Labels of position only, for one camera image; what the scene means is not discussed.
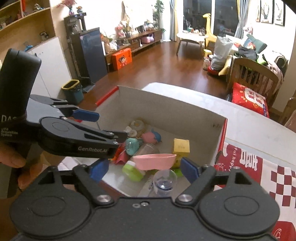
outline stool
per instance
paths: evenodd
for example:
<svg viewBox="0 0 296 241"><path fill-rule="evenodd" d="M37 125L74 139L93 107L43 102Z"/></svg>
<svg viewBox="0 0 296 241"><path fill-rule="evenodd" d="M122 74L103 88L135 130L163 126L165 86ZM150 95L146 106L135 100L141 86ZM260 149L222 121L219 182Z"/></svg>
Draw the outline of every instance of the stool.
<svg viewBox="0 0 296 241"><path fill-rule="evenodd" d="M208 57L211 54L212 54L212 51L211 50L204 49L204 57Z"/></svg>

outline yellow rim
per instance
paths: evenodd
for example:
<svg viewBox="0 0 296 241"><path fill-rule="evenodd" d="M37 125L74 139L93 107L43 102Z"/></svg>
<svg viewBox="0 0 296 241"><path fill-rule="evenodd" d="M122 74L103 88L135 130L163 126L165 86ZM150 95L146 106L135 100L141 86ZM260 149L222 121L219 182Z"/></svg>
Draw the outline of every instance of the yellow rim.
<svg viewBox="0 0 296 241"><path fill-rule="evenodd" d="M74 85L72 85L71 87L69 88L65 88L64 86L66 86L67 84L69 84L71 81L76 81L76 83ZM73 89L76 85L78 85L80 82L79 80L70 80L68 81L66 84L64 84L64 86L62 87L62 90L69 90L69 89Z"/></svg>

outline wooden floor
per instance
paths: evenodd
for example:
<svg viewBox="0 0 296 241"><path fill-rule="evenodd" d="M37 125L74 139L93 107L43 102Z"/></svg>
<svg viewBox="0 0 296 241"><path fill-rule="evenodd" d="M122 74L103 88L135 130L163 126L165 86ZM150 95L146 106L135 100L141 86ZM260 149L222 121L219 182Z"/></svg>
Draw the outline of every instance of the wooden floor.
<svg viewBox="0 0 296 241"><path fill-rule="evenodd" d="M164 42L151 46L133 57L133 62L119 71L109 73L96 82L85 95L81 108L94 110L95 102L114 85L143 88L152 82L200 91L216 97L226 97L225 78L212 77L202 69L203 58L198 44L182 42L178 56L177 43Z"/></svg>

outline yellow giraffe toy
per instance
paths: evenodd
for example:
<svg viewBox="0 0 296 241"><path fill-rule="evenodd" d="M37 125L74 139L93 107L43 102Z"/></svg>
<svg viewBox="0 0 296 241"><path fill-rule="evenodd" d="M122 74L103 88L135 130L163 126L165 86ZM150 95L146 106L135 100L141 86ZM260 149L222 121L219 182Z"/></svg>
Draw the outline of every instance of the yellow giraffe toy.
<svg viewBox="0 0 296 241"><path fill-rule="evenodd" d="M207 47L208 44L209 44L209 42L214 42L214 43L216 42L217 36L215 36L211 32L211 14L210 13L206 13L202 17L207 19L206 35L208 36L208 38L205 39L206 47Z"/></svg>

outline blue gripper pad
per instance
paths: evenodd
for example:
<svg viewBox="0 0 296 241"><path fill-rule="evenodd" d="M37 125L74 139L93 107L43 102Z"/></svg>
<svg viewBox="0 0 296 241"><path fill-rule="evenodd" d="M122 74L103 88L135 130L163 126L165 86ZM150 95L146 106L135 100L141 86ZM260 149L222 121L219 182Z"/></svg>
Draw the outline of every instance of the blue gripper pad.
<svg viewBox="0 0 296 241"><path fill-rule="evenodd" d="M76 111L74 111L72 116L77 120L91 122L96 122L100 117L99 113L82 109L77 109Z"/></svg>
<svg viewBox="0 0 296 241"><path fill-rule="evenodd" d="M110 161L108 159L99 159L94 162L92 165L90 165L90 177L97 183L101 181L103 176L105 176L109 170L109 163Z"/></svg>
<svg viewBox="0 0 296 241"><path fill-rule="evenodd" d="M182 157L180 169L190 183L193 183L199 177L198 168L189 158Z"/></svg>

